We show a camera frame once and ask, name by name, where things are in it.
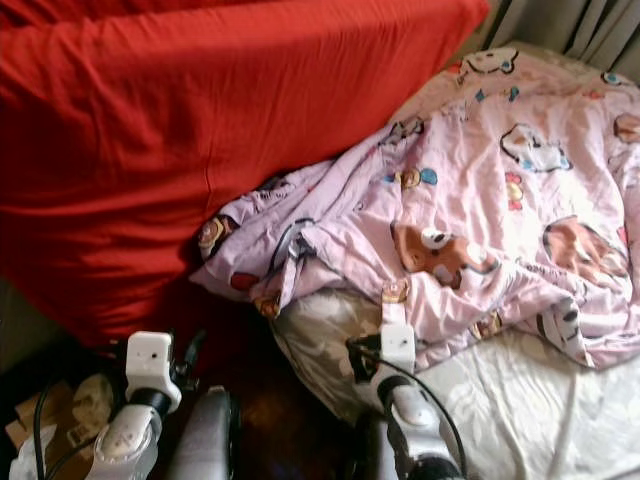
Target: wire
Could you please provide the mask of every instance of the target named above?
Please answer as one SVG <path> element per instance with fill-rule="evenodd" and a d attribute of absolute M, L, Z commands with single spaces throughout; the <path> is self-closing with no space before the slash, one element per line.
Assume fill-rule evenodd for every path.
<path fill-rule="evenodd" d="M 56 474 L 58 473 L 58 470 L 60 470 L 62 468 L 62 466 L 65 463 L 67 463 L 71 459 L 71 457 L 73 457 L 76 453 L 78 453 L 83 448 L 88 447 L 89 445 L 91 445 L 93 443 L 93 441 L 96 439 L 96 437 L 92 437 L 92 438 L 89 438 L 89 439 L 85 440 L 81 444 L 76 445 L 75 447 L 73 447 L 71 450 L 69 450 L 67 453 L 65 453 L 62 457 L 60 457 L 60 459 L 53 465 L 53 467 L 51 467 L 51 470 L 49 471 L 49 473 L 47 473 L 47 476 L 46 476 L 45 480 L 53 480 L 53 477 L 56 476 Z"/>
<path fill-rule="evenodd" d="M 373 360 L 374 362 L 381 363 L 383 365 L 391 367 L 397 372 L 400 372 L 403 375 L 406 375 L 411 380 L 416 382 L 420 386 L 420 388 L 429 395 L 431 400 L 433 400 L 433 403 L 435 403 L 438 406 L 438 408 L 444 415 L 445 420 L 447 421 L 447 423 L 449 424 L 449 427 L 451 428 L 451 431 L 453 432 L 453 436 L 456 440 L 456 448 L 458 449 L 458 455 L 460 457 L 460 470 L 462 470 L 462 476 L 466 478 L 467 477 L 467 456 L 464 452 L 464 447 L 462 446 L 462 438 L 460 437 L 458 428 L 456 427 L 455 422 L 451 418 L 451 415 L 449 415 L 449 412 L 447 411 L 447 409 L 444 408 L 444 405 L 442 404 L 442 402 L 438 400 L 438 397 L 435 396 L 435 394 L 431 391 L 431 389 L 427 387 L 425 383 L 422 380 L 420 380 L 418 377 L 416 377 L 414 374 L 408 372 L 402 367 L 398 367 L 392 362 L 389 362 L 387 360 L 380 358 L 379 355 L 375 354 L 368 348 L 354 343 L 352 339 L 347 340 L 347 349 L 350 349 L 350 348 L 358 350 L 364 357 L 368 358 L 369 360 Z"/>
<path fill-rule="evenodd" d="M 47 398 L 49 390 L 53 385 L 55 376 L 52 375 L 49 381 L 40 392 L 38 397 L 38 403 L 36 404 L 36 410 L 33 415 L 33 447 L 36 453 L 36 469 L 38 473 L 38 480 L 46 480 L 44 475 L 44 456 L 42 455 L 42 439 L 40 438 L 40 420 L 42 417 L 42 408 L 44 401 Z"/>

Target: wooden floor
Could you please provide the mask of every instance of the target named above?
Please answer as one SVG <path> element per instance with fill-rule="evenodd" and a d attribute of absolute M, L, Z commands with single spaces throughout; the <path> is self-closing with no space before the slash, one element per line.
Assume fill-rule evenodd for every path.
<path fill-rule="evenodd" d="M 296 378 L 270 332 L 258 328 L 248 352 L 208 372 L 201 391 L 223 385 L 239 400 L 242 430 L 239 480 L 340 480 L 354 445 L 339 422 Z M 194 398 L 170 415 L 152 480 L 160 480 L 187 421 Z"/>

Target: red blanket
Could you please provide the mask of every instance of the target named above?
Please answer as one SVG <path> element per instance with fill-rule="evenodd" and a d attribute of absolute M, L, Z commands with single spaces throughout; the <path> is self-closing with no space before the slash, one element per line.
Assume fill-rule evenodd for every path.
<path fill-rule="evenodd" d="M 242 330 L 186 281 L 200 224 L 379 128 L 487 11 L 22 3 L 0 3 L 0 271 L 85 344 L 208 325 L 219 352 Z"/>

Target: gray curtain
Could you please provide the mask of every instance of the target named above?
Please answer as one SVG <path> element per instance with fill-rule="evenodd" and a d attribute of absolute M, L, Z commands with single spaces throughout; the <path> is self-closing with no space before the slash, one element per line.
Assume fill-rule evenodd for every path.
<path fill-rule="evenodd" d="M 640 0 L 493 0 L 485 48 L 538 45 L 640 82 Z"/>

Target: pink blanket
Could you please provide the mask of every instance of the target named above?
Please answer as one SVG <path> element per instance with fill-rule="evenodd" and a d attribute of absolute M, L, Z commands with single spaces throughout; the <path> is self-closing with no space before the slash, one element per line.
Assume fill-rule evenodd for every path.
<path fill-rule="evenodd" d="M 357 290 L 414 326 L 418 368 L 509 326 L 595 368 L 640 351 L 640 90 L 501 48 L 422 98 L 419 116 L 225 206 L 192 280 L 270 318 Z"/>

